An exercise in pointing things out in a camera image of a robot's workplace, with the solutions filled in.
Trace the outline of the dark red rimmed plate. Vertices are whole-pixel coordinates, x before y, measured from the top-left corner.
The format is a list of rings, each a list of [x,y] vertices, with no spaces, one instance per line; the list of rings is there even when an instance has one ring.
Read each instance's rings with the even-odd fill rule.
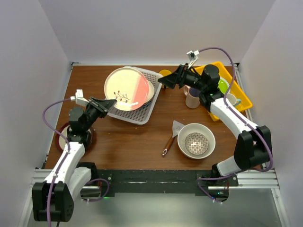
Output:
[[[69,128],[70,128],[70,124],[67,122],[59,129],[59,132],[63,136],[67,137],[67,130]],[[91,138],[90,138],[89,145],[86,148],[86,152],[90,152],[93,149],[93,147],[95,146],[95,143],[96,143],[96,131],[95,131],[95,129],[90,127],[90,129],[88,131],[91,133]],[[61,152],[61,153],[63,152],[63,150],[65,148],[65,144],[66,144],[66,141],[60,135],[56,134],[56,136],[55,136],[55,146],[56,146],[56,148],[59,152]]]

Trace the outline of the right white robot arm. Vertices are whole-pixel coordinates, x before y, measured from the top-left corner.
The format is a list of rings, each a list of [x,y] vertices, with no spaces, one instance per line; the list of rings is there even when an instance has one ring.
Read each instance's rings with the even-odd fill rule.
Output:
[[[270,170],[273,165],[269,128],[258,126],[244,117],[220,91],[219,80],[219,69],[212,64],[204,66],[201,74],[188,64],[179,65],[175,72],[158,79],[171,89],[176,85],[197,89],[201,105],[219,117],[237,139],[233,156],[212,167],[211,181],[217,186],[223,185],[233,174],[263,163],[269,163],[267,169]]]

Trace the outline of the white perforated plastic basket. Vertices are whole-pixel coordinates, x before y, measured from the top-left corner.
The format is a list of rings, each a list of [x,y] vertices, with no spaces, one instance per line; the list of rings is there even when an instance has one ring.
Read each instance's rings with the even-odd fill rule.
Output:
[[[154,97],[153,97],[152,101],[149,102],[147,105],[141,106],[140,108],[138,108],[136,110],[132,110],[132,111],[121,111],[121,110],[118,110],[118,109],[112,107],[110,109],[108,115],[110,117],[113,117],[113,118],[116,118],[116,119],[119,119],[122,121],[130,122],[130,123],[134,123],[134,124],[138,124],[138,125],[143,125],[148,122],[148,120],[151,116],[151,113],[153,111],[153,108],[155,106],[155,103],[157,101],[158,95],[161,90],[161,83],[158,82],[158,79],[161,78],[162,75],[157,72],[138,68],[138,67],[131,67],[131,66],[124,66],[124,67],[130,67],[130,68],[134,68],[134,69],[140,71],[146,77],[146,79],[153,84],[153,86],[155,88]]]

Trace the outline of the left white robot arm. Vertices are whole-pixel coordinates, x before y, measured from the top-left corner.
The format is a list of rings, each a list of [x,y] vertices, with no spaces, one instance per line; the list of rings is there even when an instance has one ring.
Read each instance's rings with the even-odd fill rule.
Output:
[[[45,221],[48,226],[53,222],[68,222],[74,210],[74,201],[83,186],[94,185],[98,181],[97,172],[88,167],[79,167],[78,162],[84,156],[89,145],[89,129],[97,118],[104,118],[115,99],[100,100],[91,97],[76,98],[77,107],[69,111],[67,136],[55,130],[65,140],[64,150],[50,174],[32,187],[32,204],[35,221]]]

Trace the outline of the pink and cream plate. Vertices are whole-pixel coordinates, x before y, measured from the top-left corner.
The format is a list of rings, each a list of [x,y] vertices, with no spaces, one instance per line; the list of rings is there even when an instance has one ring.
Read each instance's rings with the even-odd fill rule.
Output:
[[[107,100],[114,99],[114,108],[132,111],[140,108],[148,100],[150,86],[146,77],[130,67],[118,68],[111,72],[104,83]]]

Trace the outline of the cream bear print plate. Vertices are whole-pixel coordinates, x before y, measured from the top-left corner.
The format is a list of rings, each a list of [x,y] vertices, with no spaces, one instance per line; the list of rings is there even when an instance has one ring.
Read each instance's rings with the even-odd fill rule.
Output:
[[[149,85],[149,94],[148,94],[147,100],[143,104],[143,106],[147,105],[149,102],[152,101],[152,99],[154,97],[154,93],[155,93],[155,88],[154,88],[153,84],[150,81],[147,81],[147,82],[148,82],[148,85]]]

